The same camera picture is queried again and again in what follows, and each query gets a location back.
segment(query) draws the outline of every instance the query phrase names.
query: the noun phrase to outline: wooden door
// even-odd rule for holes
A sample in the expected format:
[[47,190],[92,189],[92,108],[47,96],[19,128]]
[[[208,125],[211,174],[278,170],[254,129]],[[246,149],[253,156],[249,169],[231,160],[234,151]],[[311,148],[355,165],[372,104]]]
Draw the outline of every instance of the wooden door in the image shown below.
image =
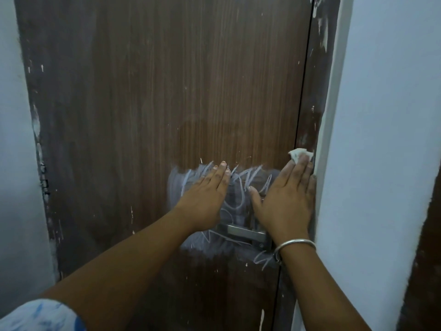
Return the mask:
[[[257,171],[243,183],[263,193],[287,162],[310,0],[15,2],[61,277],[161,217],[210,162]],[[279,268],[208,234],[165,265],[129,329],[271,328]]]

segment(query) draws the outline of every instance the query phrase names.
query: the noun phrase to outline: silver bangle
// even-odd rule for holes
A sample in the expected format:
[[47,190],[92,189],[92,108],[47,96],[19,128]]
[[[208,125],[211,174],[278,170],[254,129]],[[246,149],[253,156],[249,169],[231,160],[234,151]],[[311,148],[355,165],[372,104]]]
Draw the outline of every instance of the silver bangle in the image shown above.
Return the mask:
[[312,240],[309,240],[309,239],[291,239],[291,240],[285,241],[284,243],[280,244],[280,245],[274,250],[274,253],[273,253],[274,260],[275,260],[279,265],[282,264],[282,259],[280,258],[280,252],[279,252],[279,251],[280,251],[282,248],[284,248],[286,245],[294,244],[294,243],[305,243],[305,244],[309,244],[309,245],[311,245],[314,249],[317,250],[317,246],[315,246],[315,243],[314,243]]

